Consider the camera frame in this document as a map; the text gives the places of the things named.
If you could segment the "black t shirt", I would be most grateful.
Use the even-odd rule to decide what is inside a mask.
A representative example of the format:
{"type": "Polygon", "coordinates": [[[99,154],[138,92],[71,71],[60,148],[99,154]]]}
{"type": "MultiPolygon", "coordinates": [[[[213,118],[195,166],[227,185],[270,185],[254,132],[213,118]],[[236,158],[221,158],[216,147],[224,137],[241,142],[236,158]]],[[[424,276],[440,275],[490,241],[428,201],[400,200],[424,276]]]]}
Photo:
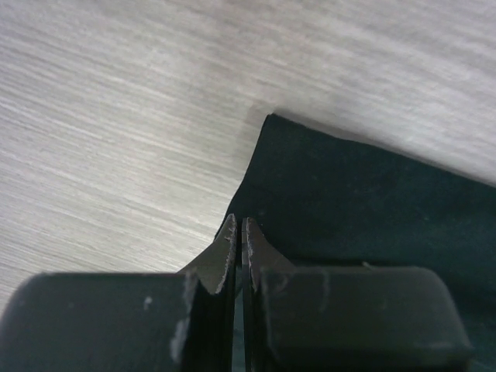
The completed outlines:
{"type": "Polygon", "coordinates": [[[493,187],[271,114],[227,213],[254,218],[299,263],[435,271],[474,345],[471,370],[495,369],[493,187]]]}

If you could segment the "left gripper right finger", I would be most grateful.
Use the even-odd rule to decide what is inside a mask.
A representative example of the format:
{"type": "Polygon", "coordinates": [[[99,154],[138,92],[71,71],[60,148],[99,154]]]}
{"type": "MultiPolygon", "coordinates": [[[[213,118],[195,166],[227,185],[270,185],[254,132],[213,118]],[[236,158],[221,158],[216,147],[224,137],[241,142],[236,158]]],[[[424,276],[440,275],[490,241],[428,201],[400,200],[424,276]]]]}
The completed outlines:
{"type": "Polygon", "coordinates": [[[243,220],[248,371],[466,371],[473,348],[422,267],[298,267],[243,220]]]}

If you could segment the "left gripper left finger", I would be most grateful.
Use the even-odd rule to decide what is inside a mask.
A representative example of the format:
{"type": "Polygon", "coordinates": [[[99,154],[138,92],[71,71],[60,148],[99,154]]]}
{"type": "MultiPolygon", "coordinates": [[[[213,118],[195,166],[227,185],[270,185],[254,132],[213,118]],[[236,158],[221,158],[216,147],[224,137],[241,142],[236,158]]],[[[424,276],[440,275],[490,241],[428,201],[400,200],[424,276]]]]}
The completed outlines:
{"type": "Polygon", "coordinates": [[[228,371],[237,221],[177,273],[50,273],[1,318],[3,371],[228,371]]]}

